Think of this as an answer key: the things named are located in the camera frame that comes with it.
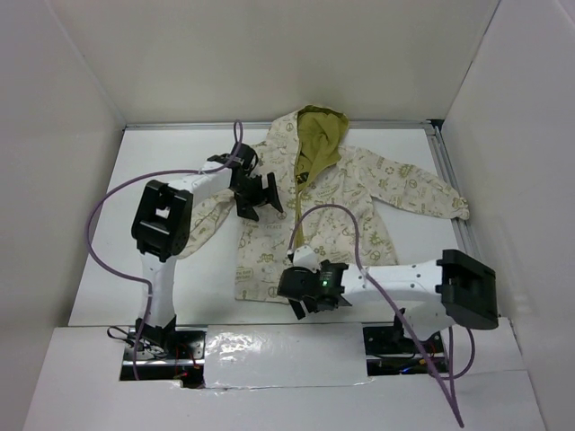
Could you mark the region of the cream printed hooded jacket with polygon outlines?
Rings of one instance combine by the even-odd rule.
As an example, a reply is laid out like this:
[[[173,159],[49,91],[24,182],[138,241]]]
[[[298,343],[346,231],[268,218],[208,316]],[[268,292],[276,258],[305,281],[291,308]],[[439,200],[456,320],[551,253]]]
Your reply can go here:
[[[468,203],[438,176],[345,145],[348,118],[308,105],[274,120],[254,149],[257,171],[274,173],[283,207],[244,219],[237,245],[234,298],[284,303],[279,277],[290,247],[309,245],[321,259],[368,266],[398,262],[375,200],[423,216],[466,220]]]

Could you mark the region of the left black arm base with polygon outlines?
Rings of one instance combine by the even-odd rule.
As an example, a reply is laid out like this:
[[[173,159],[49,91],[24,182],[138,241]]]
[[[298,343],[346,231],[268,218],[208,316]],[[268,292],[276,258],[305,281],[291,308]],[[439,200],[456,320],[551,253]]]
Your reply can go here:
[[[119,379],[174,381],[187,389],[203,388],[207,329],[173,326],[162,335],[160,343],[152,341],[151,334],[144,330],[137,339],[136,327],[107,328],[108,338],[124,345]]]

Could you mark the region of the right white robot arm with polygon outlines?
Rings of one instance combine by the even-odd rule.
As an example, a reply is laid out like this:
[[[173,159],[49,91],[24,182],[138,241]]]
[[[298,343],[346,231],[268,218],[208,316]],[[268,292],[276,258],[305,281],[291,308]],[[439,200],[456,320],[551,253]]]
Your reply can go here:
[[[469,330],[499,327],[496,273],[459,251],[444,250],[439,259],[400,266],[360,267],[320,261],[302,246],[288,256],[277,294],[288,300],[296,317],[379,300],[415,302],[402,311],[392,341],[411,352],[433,334],[459,325]]]

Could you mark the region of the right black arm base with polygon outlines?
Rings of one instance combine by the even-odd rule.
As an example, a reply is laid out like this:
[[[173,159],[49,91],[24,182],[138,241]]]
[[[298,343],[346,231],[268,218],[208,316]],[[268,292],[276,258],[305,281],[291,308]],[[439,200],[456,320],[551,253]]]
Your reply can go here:
[[[397,317],[364,325],[363,338],[368,376],[429,374],[428,363]]]

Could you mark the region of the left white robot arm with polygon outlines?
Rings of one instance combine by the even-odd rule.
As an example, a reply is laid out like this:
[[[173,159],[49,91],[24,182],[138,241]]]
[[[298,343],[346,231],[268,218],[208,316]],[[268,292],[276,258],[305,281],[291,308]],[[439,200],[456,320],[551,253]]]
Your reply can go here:
[[[254,172],[259,157],[246,144],[230,154],[215,154],[198,171],[171,182],[149,181],[131,226],[140,253],[145,299],[136,320],[137,335],[146,349],[166,358],[177,348],[173,286],[177,257],[190,238],[193,209],[223,190],[232,192],[237,215],[258,222],[258,207],[283,210],[273,173]]]

